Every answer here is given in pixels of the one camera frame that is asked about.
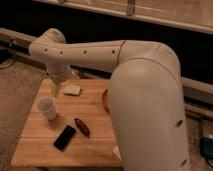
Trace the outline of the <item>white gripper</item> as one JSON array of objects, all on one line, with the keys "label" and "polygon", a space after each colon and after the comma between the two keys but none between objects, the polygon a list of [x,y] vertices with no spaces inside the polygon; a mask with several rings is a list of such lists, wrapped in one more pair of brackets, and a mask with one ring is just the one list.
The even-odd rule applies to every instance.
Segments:
[{"label": "white gripper", "polygon": [[57,98],[62,88],[62,82],[66,81],[71,74],[71,68],[66,64],[47,64],[47,73],[54,84],[54,97]]}]

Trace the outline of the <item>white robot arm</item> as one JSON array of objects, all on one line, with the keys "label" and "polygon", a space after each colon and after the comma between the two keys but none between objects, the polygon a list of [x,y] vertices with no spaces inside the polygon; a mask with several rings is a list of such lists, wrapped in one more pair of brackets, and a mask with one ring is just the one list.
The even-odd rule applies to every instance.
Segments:
[{"label": "white robot arm", "polygon": [[109,72],[109,113],[124,171],[190,171],[180,63],[166,44],[116,40],[68,44],[45,31],[29,53],[50,78],[66,80],[71,65]]}]

